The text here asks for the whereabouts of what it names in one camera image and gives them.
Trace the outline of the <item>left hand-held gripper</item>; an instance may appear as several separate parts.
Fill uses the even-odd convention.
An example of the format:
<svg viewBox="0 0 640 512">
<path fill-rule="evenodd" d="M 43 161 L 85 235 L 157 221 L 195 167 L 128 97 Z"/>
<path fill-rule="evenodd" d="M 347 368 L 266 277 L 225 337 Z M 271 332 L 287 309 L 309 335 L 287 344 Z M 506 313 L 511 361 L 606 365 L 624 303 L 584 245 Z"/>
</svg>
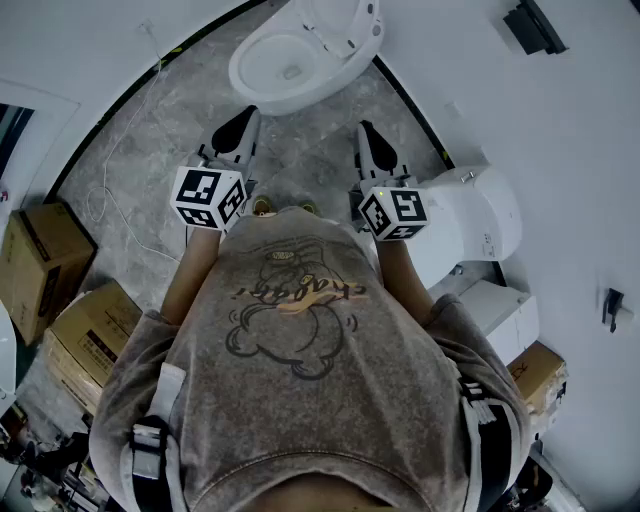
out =
<svg viewBox="0 0 640 512">
<path fill-rule="evenodd" d="M 228 234 L 244 214 L 256 185 L 251 158 L 260 124 L 259 109 L 246 107 L 212 135 L 215 156 L 202 144 L 186 165 L 178 167 L 170 205 L 186 226 Z"/>
</svg>

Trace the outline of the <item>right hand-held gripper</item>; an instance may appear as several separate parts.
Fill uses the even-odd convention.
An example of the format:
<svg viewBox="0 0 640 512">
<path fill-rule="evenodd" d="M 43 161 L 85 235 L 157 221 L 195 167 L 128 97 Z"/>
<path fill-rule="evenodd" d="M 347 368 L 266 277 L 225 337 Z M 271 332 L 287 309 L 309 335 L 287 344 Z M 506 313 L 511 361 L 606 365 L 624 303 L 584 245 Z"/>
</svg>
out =
<svg viewBox="0 0 640 512">
<path fill-rule="evenodd" d="M 380 242 L 413 238 L 430 223 L 426 190 L 370 121 L 357 125 L 355 142 L 362 181 L 348 192 L 354 228 Z M 384 173 L 397 177 L 377 178 Z"/>
</svg>

